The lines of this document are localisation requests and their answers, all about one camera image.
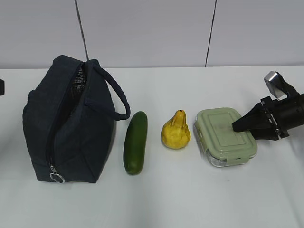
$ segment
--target zipper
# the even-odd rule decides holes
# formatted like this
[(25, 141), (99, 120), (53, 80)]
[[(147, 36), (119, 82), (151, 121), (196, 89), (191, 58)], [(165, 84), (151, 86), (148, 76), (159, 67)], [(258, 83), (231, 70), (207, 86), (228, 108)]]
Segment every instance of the zipper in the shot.
[(68, 93), (70, 92), (70, 89), (73, 86), (73, 80), (76, 78), (77, 73), (80, 70), (80, 68), (82, 67), (82, 65), (83, 65), (83, 62), (81, 62), (79, 64), (75, 73), (71, 76), (71, 79), (70, 79), (70, 81), (68, 83), (68, 86), (65, 90), (64, 96), (63, 96), (63, 98), (62, 98), (62, 100), (61, 100), (61, 102), (58, 106), (57, 113), (55, 115), (54, 122), (52, 124), (51, 130), (50, 130), (50, 133), (49, 133), (49, 136), (48, 136), (48, 139), (47, 139), (46, 160), (47, 160), (48, 166), (51, 169), (51, 173), (50, 173), (49, 176), (53, 181), (55, 181), (57, 183), (61, 183), (61, 184), (65, 183), (66, 181), (65, 181), (64, 177), (61, 176), (59, 173), (57, 173), (57, 171), (55, 169), (54, 139), (55, 139), (55, 134), (58, 130), (58, 118), (59, 118), (59, 115), (61, 113), (62, 105), (65, 102), (65, 99), (66, 99)]

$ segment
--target lunch bag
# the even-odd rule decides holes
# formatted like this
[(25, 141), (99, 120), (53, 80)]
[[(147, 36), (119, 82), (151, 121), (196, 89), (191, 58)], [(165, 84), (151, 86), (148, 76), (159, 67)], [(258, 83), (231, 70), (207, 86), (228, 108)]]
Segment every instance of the lunch bag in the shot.
[[(126, 114), (115, 112), (107, 83)], [(54, 59), (23, 110), (23, 131), (38, 181), (96, 183), (110, 153), (114, 121), (129, 117), (122, 89), (96, 59)]]

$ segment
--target black object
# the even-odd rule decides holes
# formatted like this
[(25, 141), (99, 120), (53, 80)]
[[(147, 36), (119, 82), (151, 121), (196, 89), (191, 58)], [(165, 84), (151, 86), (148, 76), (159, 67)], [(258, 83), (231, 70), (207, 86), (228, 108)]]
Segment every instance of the black object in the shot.
[[(126, 108), (115, 112), (107, 82)], [(109, 155), (114, 120), (127, 99), (97, 60), (59, 56), (28, 95), (23, 130), (39, 181), (96, 183)]]
[(0, 79), (0, 96), (4, 95), (4, 81)]
[(279, 140), (289, 136), (287, 130), (304, 124), (304, 94), (300, 95), (278, 72), (271, 71), (265, 81), (274, 96), (286, 94), (287, 98), (261, 99), (232, 127), (235, 132), (250, 131), (255, 139)]

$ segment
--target plastic lid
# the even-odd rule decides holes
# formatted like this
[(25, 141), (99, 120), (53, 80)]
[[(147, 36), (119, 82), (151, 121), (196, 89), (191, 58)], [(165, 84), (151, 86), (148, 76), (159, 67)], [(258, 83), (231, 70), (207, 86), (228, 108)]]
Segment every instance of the plastic lid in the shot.
[(200, 111), (196, 128), (201, 134), (205, 150), (227, 165), (243, 164), (255, 156), (257, 144), (250, 132), (234, 132), (232, 123), (241, 115), (232, 108), (217, 108)]

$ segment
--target bag handle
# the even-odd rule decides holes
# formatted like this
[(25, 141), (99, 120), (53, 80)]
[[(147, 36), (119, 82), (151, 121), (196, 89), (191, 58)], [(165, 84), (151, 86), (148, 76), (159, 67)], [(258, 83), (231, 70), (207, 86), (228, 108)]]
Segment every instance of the bag handle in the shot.
[(103, 104), (100, 104), (96, 102), (95, 100), (92, 100), (90, 98), (87, 98), (85, 100), (85, 105), (89, 106), (92, 108), (94, 111), (99, 112), (99, 113), (107, 113), (110, 117), (112, 117), (114, 120), (126, 120), (130, 117), (131, 111), (130, 111), (130, 106), (128, 104), (127, 98), (124, 95), (123, 90), (121, 87), (118, 85), (118, 83), (114, 80), (114, 78), (104, 69), (101, 67), (96, 67), (93, 66), (93, 69), (100, 75), (102, 76), (108, 83), (109, 85), (113, 88), (113, 90), (117, 93), (118, 97), (122, 101), (126, 114), (119, 114), (117, 112), (113, 112)]

